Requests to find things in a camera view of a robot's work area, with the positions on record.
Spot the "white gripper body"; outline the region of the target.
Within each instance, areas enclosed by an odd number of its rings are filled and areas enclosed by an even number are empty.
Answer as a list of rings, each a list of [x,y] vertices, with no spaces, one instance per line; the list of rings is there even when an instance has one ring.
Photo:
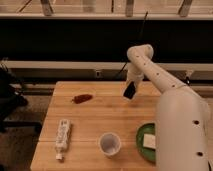
[[[135,87],[138,87],[139,83],[144,79],[144,74],[134,65],[128,66],[126,85],[129,86],[131,83]]]

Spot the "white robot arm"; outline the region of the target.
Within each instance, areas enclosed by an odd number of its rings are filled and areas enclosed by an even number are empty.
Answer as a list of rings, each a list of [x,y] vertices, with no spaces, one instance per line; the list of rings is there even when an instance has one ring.
[[[206,123],[211,109],[186,83],[152,61],[149,44],[127,50],[126,98],[133,98],[143,77],[161,92],[156,105],[156,171],[213,171],[208,160]]]

